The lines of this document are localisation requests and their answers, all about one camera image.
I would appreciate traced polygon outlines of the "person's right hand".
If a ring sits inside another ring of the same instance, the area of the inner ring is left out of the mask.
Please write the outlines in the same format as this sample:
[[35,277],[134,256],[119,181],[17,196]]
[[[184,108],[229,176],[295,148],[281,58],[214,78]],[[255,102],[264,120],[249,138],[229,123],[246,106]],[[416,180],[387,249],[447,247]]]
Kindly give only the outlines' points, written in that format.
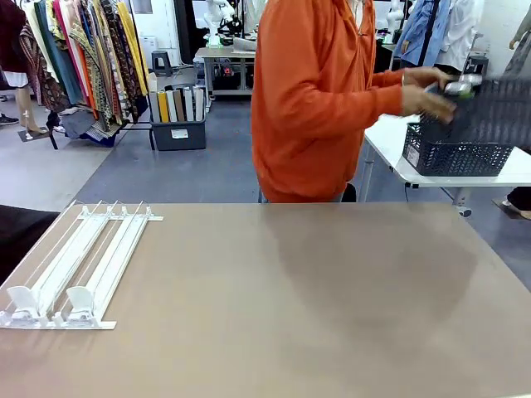
[[454,112],[455,104],[440,95],[426,92],[415,85],[402,87],[401,116],[428,114],[448,124],[453,120]]

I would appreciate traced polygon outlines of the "person's left hand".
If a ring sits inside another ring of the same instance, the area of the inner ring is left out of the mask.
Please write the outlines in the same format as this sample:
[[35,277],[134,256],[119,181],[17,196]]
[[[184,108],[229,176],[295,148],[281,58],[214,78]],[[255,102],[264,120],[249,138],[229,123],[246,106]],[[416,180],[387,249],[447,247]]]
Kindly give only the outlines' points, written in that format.
[[453,81],[453,76],[448,75],[436,67],[415,67],[403,70],[403,84],[415,85],[425,89],[429,85],[438,84],[442,89]]

